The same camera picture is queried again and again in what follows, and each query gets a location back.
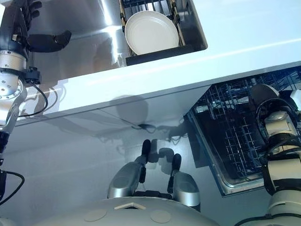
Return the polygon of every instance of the black dish rack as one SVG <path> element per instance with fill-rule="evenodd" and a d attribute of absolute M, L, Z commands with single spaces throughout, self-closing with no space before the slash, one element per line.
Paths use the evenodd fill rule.
<path fill-rule="evenodd" d="M 208 144 L 205 151 L 213 174 L 226 184 L 220 186 L 223 194 L 255 188 L 248 182 L 259 182 L 262 177 L 265 143 L 255 123 L 257 106 L 249 100 L 255 84 L 267 84 L 277 91 L 301 89 L 301 67 L 212 85 L 193 108 L 194 122 L 203 136 L 200 142 Z"/>
<path fill-rule="evenodd" d="M 127 20 L 133 14 L 140 11 L 151 10 L 157 11 L 172 20 L 179 34 L 179 46 L 176 48 L 136 55 L 131 48 L 128 47 L 130 55 L 130 57 L 126 58 L 128 66 L 194 52 L 194 48 L 191 45 L 185 44 L 180 26 L 181 19 L 177 11 L 175 0 L 119 0 L 119 3 L 123 32 L 125 32 Z"/>

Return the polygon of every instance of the dishwasher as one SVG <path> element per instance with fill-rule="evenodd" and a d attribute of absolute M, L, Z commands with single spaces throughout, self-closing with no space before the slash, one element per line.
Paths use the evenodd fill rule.
<path fill-rule="evenodd" d="M 255 123 L 251 88 L 301 89 L 301 66 L 214 84 L 187 114 L 222 196 L 263 187 L 264 141 Z"/>

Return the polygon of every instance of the countertop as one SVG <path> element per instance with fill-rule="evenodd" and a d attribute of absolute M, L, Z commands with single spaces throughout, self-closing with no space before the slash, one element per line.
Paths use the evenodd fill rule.
<path fill-rule="evenodd" d="M 124 96 L 156 97 L 301 65 L 301 1 L 193 2 L 206 50 L 61 80 L 54 87 L 58 95 L 49 93 L 52 107 L 44 115 L 88 111 L 124 103 Z M 28 91 L 21 109 L 32 113 L 38 108 L 36 91 Z"/>

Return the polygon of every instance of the sink basin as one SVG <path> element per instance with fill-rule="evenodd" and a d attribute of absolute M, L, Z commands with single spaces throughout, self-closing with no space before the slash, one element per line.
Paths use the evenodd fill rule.
<path fill-rule="evenodd" d="M 30 34 L 72 32 L 71 41 L 65 49 L 55 53 L 32 53 L 29 64 L 38 68 L 44 84 L 56 85 L 59 80 L 127 65 L 126 58 L 130 53 L 122 29 L 119 0 L 40 1 L 43 7 L 39 9 L 40 16 L 32 21 Z M 168 12 L 167 0 L 143 2 L 127 8 L 127 16 L 131 11 L 135 13 L 138 7 L 144 10 L 144 5 L 150 6 L 148 10 L 159 11 L 159 3 Z M 177 0 L 176 5 L 186 45 L 192 46 L 193 51 L 206 49 L 192 0 Z"/>

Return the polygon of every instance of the wire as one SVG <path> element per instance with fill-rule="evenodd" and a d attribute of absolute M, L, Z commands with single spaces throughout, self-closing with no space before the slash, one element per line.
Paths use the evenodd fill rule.
<path fill-rule="evenodd" d="M 295 213 L 280 213 L 280 214 L 275 214 L 275 215 L 270 215 L 267 214 L 265 216 L 262 217 L 254 217 L 254 218 L 248 218 L 248 219 L 244 219 L 239 221 L 237 224 L 235 224 L 234 226 L 241 226 L 245 223 L 251 222 L 251 221 L 258 221 L 258 220 L 272 220 L 275 218 L 279 218 L 279 217 L 295 217 L 295 218 L 301 218 L 300 214 L 295 214 Z"/>
<path fill-rule="evenodd" d="M 13 197 L 20 190 L 20 188 L 23 186 L 23 184 L 25 182 L 25 178 L 21 174 L 18 174 L 15 172 L 10 172 L 10 171 L 3 171 L 3 172 L 6 172 L 7 174 L 15 175 L 15 176 L 21 178 L 22 181 L 19 184 L 19 186 L 12 192 L 12 194 L 10 194 L 6 199 L 4 199 L 3 201 L 0 202 L 0 206 L 2 204 L 6 203 L 11 197 Z"/>
<path fill-rule="evenodd" d="M 37 114 L 40 114 L 43 111 L 45 111 L 46 108 L 48 107 L 48 99 L 47 99 L 45 93 L 39 87 L 37 87 L 34 83 L 30 82 L 30 84 L 32 84 L 34 86 L 34 88 L 44 97 L 45 106 L 41 110 L 39 110 L 38 112 L 35 112 L 35 113 L 32 113 L 32 114 L 27 114 L 27 115 L 19 115 L 18 117 L 27 117 L 27 116 L 37 115 Z"/>
<path fill-rule="evenodd" d="M 58 101 L 58 94 L 57 94 L 56 90 L 53 87 L 50 87 L 49 89 L 52 90 L 52 92 L 55 94 L 55 101 L 53 102 L 53 104 L 51 106 L 49 106 L 49 108 L 45 109 L 45 111 L 52 108 Z"/>

